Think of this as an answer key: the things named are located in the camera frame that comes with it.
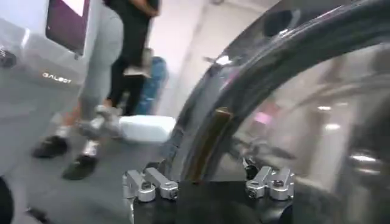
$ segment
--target black pants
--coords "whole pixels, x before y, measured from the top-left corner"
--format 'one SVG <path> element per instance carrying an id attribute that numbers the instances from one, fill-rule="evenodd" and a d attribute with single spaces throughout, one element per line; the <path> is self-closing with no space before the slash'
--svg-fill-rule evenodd
<path id="1" fill-rule="evenodd" d="M 129 65 L 130 63 L 123 57 L 119 57 L 114 62 L 111 72 L 111 90 L 107 97 L 111 100 L 112 106 L 117 107 L 123 94 L 126 91 L 130 93 L 123 112 L 124 116 L 134 115 L 146 79 L 143 75 L 123 75 Z"/>

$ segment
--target black sneaker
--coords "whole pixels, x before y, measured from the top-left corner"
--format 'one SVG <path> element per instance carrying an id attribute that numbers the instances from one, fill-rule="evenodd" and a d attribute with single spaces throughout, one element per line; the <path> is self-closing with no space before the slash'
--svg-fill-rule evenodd
<path id="1" fill-rule="evenodd" d="M 89 177 L 95 170 L 97 158 L 94 156 L 80 155 L 62 173 L 62 178 L 66 180 L 82 180 Z"/>
<path id="2" fill-rule="evenodd" d="M 37 148 L 32 152 L 35 158 L 54 158 L 66 153 L 68 143 L 65 138 L 56 135 L 47 137 Z"/>

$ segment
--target bolt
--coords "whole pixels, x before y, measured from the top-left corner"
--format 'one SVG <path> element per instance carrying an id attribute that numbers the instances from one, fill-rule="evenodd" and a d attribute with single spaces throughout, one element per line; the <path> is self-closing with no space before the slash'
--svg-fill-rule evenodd
<path id="1" fill-rule="evenodd" d="M 257 196 L 256 191 L 253 189 L 248 189 L 248 196 L 249 198 L 255 199 Z"/>
<path id="2" fill-rule="evenodd" d="M 171 197 L 171 200 L 176 200 L 178 193 L 179 193 L 179 191 L 177 189 L 172 190 L 171 193 L 169 194 L 169 196 Z"/>
<path id="3" fill-rule="evenodd" d="M 142 190 L 149 190 L 150 188 L 152 188 L 152 183 L 151 182 L 146 181 L 146 182 L 143 182 L 141 184 L 141 189 Z"/>
<path id="4" fill-rule="evenodd" d="M 282 180 L 275 180 L 273 183 L 274 187 L 283 187 L 285 183 Z"/>

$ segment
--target door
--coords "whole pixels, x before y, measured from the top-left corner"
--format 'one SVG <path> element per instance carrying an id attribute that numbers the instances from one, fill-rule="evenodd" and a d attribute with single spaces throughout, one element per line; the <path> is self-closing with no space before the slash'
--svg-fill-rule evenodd
<path id="1" fill-rule="evenodd" d="M 217 58 L 260 15 L 259 11 L 231 3 L 206 6 L 175 89 L 171 116 L 179 115 L 193 88 L 211 66 L 210 59 Z"/>

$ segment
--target blue object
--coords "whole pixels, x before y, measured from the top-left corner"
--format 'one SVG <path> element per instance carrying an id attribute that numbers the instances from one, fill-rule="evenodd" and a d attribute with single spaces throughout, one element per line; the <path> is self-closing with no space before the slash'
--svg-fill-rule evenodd
<path id="1" fill-rule="evenodd" d="M 144 84 L 135 114 L 148 115 L 153 112 L 153 106 L 158 97 L 157 94 L 160 92 L 167 76 L 168 70 L 165 60 L 161 57 L 153 57 L 151 78 Z"/>

